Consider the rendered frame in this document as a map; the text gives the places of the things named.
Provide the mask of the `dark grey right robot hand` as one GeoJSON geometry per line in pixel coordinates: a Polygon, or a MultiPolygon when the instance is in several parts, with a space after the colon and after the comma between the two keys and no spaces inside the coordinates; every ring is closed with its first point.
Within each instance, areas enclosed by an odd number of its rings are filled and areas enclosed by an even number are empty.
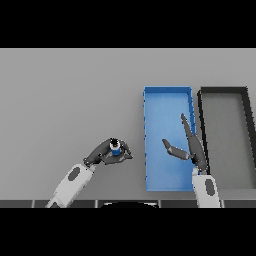
{"type": "Polygon", "coordinates": [[[198,136],[192,133],[187,118],[184,114],[181,114],[181,121],[184,126],[189,151],[186,152],[183,149],[172,146],[165,138],[162,139],[163,145],[169,155],[181,160],[191,160],[200,172],[206,172],[208,170],[208,164],[202,143],[200,142],[198,136]]]}

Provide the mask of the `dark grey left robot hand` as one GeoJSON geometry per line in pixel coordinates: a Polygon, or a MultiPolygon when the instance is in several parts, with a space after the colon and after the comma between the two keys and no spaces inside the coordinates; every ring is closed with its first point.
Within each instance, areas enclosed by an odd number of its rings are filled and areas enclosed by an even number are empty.
{"type": "Polygon", "coordinates": [[[121,144],[121,153],[119,156],[113,156],[110,149],[110,139],[111,138],[103,141],[87,157],[83,159],[83,162],[87,167],[100,164],[101,162],[103,162],[105,165],[117,164],[133,158],[127,143],[120,139],[118,140],[121,144]]]}

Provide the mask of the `blue pipe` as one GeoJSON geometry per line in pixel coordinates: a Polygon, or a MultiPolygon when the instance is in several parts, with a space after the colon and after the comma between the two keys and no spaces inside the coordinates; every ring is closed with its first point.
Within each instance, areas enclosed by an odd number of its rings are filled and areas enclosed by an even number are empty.
{"type": "Polygon", "coordinates": [[[121,153],[121,144],[118,139],[111,138],[110,139],[110,149],[113,156],[119,156],[121,153]]]}

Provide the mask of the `dark grey bin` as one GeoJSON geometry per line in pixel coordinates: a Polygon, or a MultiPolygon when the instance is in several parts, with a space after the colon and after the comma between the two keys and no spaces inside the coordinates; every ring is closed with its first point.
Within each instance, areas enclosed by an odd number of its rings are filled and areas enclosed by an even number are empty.
{"type": "Polygon", "coordinates": [[[219,189],[256,189],[256,130],[247,87],[197,93],[209,172],[219,189]]]}

